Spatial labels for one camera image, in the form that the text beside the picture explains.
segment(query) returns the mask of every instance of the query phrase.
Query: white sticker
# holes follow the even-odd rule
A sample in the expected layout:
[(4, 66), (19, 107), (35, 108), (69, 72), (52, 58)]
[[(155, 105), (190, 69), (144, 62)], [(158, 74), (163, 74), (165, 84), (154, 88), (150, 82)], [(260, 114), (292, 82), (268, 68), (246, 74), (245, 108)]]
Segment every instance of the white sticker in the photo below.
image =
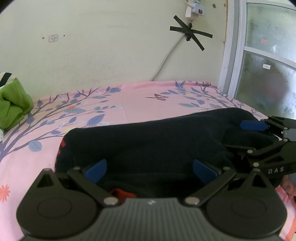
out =
[(263, 65), (263, 68), (265, 68), (265, 69), (270, 69), (270, 67), (271, 67), (271, 65), (268, 65), (268, 64)]
[(56, 41), (58, 41), (58, 39), (59, 39), (59, 36), (57, 34), (50, 35), (49, 38), (48, 38), (48, 42), (50, 42), (50, 43), (56, 42)]

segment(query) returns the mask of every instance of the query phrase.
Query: silver screw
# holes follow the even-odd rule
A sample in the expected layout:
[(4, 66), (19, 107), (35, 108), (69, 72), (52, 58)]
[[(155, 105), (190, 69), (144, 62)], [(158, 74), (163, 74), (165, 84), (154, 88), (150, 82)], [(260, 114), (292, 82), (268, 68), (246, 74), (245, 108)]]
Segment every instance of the silver screw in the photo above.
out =
[(115, 205), (118, 203), (118, 199), (116, 197), (106, 197), (104, 199), (104, 204), (106, 205)]
[(197, 205), (200, 203), (200, 199), (197, 197), (187, 197), (185, 198), (185, 203), (188, 205)]

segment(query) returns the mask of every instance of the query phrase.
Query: white door frame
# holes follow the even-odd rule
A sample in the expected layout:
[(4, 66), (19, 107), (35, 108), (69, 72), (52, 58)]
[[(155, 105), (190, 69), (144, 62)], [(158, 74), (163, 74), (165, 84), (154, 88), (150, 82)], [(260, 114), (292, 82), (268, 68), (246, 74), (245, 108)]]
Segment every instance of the white door frame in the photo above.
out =
[(285, 7), (292, 10), (296, 10), (296, 7), (294, 5), (275, 2), (275, 1), (268, 1), (268, 0), (239, 0), (239, 19), (234, 19), (234, 1), (237, 1), (237, 0), (228, 0), (229, 6), (228, 6), (228, 18), (227, 18), (227, 34), (226, 34), (225, 49), (224, 49), (224, 55), (223, 55), (223, 61), (222, 61), (222, 68), (221, 68), (220, 78), (218, 83), (219, 89), (223, 90), (225, 80), (226, 80), (227, 69), (229, 67), (230, 50), (233, 44), (232, 38), (233, 38), (234, 21), (239, 21), (237, 49), (236, 49), (236, 55), (235, 55), (235, 61), (234, 61), (234, 67), (233, 67), (233, 72), (231, 76), (230, 86), (228, 89), (228, 95), (231, 97), (235, 97), (235, 93), (237, 90), (239, 76), (240, 76), (241, 67), (242, 67), (242, 61), (244, 57), (244, 51), (256, 53), (271, 59), (275, 59), (277, 61), (280, 61), (291, 67), (296, 68), (296, 63), (291, 60), (285, 59), (283, 57), (280, 57), (265, 51), (261, 51), (258, 49), (245, 46), (246, 30), (247, 30), (246, 29), (247, 3), (274, 5), (279, 7)]

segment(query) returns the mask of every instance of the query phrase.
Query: green cloth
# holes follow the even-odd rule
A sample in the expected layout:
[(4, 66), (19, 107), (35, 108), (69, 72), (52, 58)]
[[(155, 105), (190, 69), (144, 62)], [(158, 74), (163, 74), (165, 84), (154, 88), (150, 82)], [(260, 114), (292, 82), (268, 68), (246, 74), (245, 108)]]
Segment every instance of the green cloth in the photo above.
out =
[(17, 78), (0, 89), (0, 129), (5, 131), (17, 125), (33, 109), (31, 97)]

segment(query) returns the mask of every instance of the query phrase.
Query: table covered with pink cloth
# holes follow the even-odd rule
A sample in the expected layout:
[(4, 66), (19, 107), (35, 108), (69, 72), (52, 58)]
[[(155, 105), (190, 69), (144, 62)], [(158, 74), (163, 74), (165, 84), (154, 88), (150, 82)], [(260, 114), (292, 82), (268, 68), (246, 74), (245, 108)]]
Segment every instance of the table covered with pink cloth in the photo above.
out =
[[(195, 81), (129, 83), (35, 101), (34, 109), (6, 132), (0, 142), (0, 241), (22, 238), (16, 220), (17, 207), (39, 172), (47, 167), (54, 169), (60, 142), (69, 130), (159, 120), (229, 107), (247, 110), (258, 119), (267, 118), (210, 83)], [(276, 191), (288, 211), (280, 234), (288, 241), (296, 230), (296, 204), (282, 187)]]

